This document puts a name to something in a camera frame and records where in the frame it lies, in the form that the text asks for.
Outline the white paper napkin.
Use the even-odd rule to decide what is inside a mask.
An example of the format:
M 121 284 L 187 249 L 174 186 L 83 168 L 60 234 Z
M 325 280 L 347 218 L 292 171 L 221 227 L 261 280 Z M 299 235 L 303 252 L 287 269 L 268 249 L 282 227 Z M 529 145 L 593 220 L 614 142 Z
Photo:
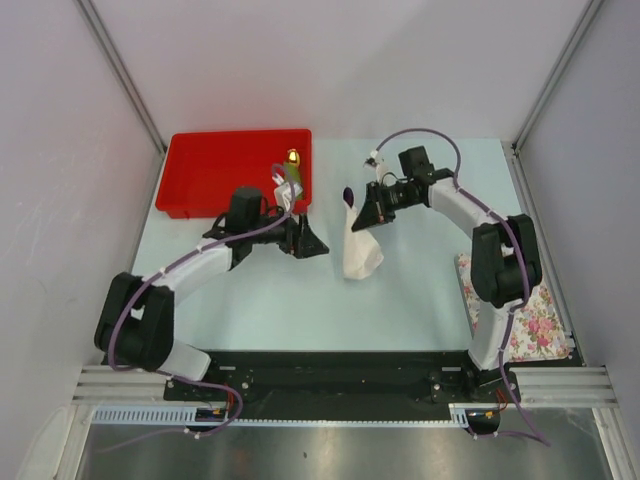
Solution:
M 381 247 L 368 230 L 352 231 L 358 210 L 344 203 L 345 227 L 343 235 L 343 276 L 348 280 L 364 280 L 382 264 Z

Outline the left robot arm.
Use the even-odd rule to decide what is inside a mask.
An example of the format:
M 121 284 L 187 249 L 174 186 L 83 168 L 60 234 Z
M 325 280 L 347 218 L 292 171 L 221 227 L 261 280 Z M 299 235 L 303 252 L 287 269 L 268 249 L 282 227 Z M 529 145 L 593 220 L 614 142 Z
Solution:
M 139 368 L 186 379 L 197 398 L 214 397 L 220 374 L 211 356 L 175 338 L 175 309 L 217 275 L 237 267 L 256 244 L 275 244 L 296 259 L 326 255 L 306 214 L 270 205 L 254 187 L 240 187 L 194 250 L 143 277 L 129 272 L 111 281 L 94 335 L 112 369 Z

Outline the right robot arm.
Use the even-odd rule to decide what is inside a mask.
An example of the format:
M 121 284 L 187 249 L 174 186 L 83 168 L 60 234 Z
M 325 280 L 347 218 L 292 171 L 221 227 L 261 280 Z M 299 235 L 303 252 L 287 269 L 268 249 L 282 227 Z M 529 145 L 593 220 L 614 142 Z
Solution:
M 491 370 L 503 366 L 515 312 L 541 283 L 542 267 L 532 219 L 502 217 L 459 183 L 459 170 L 436 168 L 423 147 L 399 154 L 403 176 L 391 184 L 386 173 L 365 187 L 355 233 L 391 223 L 396 213 L 424 205 L 450 220 L 471 240 L 470 276 L 482 302 L 468 357 L 475 365 L 461 376 L 463 393 L 484 401 L 497 389 Z

